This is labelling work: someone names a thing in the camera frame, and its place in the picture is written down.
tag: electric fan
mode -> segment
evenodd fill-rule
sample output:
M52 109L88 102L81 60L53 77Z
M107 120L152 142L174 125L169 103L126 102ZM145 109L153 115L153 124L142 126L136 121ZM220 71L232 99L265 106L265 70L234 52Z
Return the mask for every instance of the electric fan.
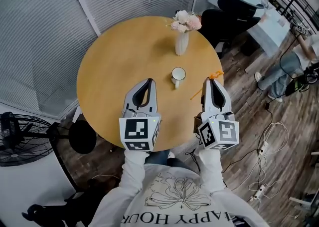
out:
M45 157L52 152L51 142L57 136L57 129L40 118L1 114L0 166L17 166Z

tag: orange string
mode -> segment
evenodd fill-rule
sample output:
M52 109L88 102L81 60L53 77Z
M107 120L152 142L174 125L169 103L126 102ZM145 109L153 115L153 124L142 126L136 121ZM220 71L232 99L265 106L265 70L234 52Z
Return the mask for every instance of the orange string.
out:
M217 71L216 73L212 73L209 77L209 79L217 79L219 76L223 75L224 72L221 72L221 71ZM201 88L195 95L193 95L191 97L191 100L196 97L198 95L199 92L201 92L203 90L203 88Z

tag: office chair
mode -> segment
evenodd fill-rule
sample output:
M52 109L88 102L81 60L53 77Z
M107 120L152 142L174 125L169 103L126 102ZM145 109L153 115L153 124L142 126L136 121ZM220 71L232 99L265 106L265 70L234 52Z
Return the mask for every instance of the office chair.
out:
M233 39L256 25L259 17L253 17L261 4L253 5L243 0L218 0L220 9L207 9L201 18L198 30L222 58L231 47Z

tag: white sweatshirt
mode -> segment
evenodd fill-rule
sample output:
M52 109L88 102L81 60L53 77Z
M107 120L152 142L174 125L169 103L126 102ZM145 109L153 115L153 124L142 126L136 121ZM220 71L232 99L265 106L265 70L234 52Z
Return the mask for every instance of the white sweatshirt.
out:
M89 227L232 227L231 217L268 227L245 201L225 189L219 151L199 152L200 176L178 167L145 164L145 152L125 151L119 187L102 199Z

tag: person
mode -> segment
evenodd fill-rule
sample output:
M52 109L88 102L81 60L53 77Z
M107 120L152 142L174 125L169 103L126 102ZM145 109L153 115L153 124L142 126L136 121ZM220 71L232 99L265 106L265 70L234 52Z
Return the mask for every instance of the person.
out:
M310 63L319 62L319 35L311 35L304 40L299 33L297 40L299 45L284 54L280 63L268 69L265 76L255 73L258 88L266 90L270 86L268 96L273 100L283 101L288 78L302 75Z
M126 150L119 186L103 197L89 227L268 227L225 187L219 151L199 151L200 175L168 153Z

